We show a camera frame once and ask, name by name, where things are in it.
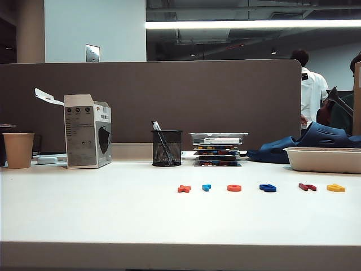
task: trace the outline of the person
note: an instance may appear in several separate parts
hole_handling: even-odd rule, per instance
[[[357,62],[361,62],[361,52],[354,57],[354,59],[350,63],[350,70],[353,73],[353,77],[355,77],[355,64]],[[342,100],[351,108],[354,108],[354,94],[349,94],[347,96],[342,97]],[[331,120],[330,120],[330,127],[340,128],[346,131],[347,134],[352,135],[353,129],[353,119],[352,117],[346,113],[346,111],[335,104],[332,107],[331,111]]]
[[[322,75],[309,71],[305,67],[309,61],[309,54],[305,50],[294,50],[290,58],[298,60],[302,67],[301,124],[306,128],[308,121],[316,121],[321,101],[323,102],[327,98],[328,85]]]

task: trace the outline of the cardboard panel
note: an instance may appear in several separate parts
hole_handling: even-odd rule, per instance
[[[2,123],[42,136],[41,151],[65,151],[63,109],[35,98],[91,94],[112,108],[112,142],[152,142],[162,129],[249,132],[243,150],[300,134],[301,67],[296,60],[41,63],[0,65]]]
[[[353,135],[361,135],[361,62],[355,65]]]

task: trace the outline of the blue slipper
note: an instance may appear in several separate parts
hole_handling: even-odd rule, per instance
[[[289,164],[287,152],[283,150],[287,147],[361,148],[361,135],[348,137],[343,129],[313,122],[299,140],[285,137],[263,144],[258,151],[248,150],[246,156],[257,162]]]
[[[297,147],[293,137],[285,137],[275,142],[263,144],[258,151],[248,150],[246,156],[256,162],[289,164],[287,152],[283,150],[288,147]]]

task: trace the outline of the plastic tray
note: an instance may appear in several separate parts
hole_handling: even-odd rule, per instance
[[[234,145],[204,145],[199,144],[196,148],[194,148],[195,151],[199,150],[213,150],[213,151],[237,151],[239,150],[237,146]]]
[[[231,156],[236,156],[238,155],[239,152],[238,151],[230,151],[230,150],[221,150],[221,151],[216,151],[216,150],[198,150],[194,153],[194,155],[231,155]]]
[[[361,148],[285,148],[296,171],[361,173]]]
[[[200,155],[196,158],[199,161],[240,161],[239,155]]]
[[[248,133],[190,133],[193,145],[239,145]]]
[[[240,167],[237,161],[195,161],[195,167]]]

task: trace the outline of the ceiling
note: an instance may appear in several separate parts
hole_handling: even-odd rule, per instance
[[[147,21],[361,19],[360,0],[146,0],[146,7]],[[294,47],[312,50],[355,42],[359,32],[299,28],[147,30],[147,57],[148,61],[270,58],[273,47],[279,54],[289,55]]]

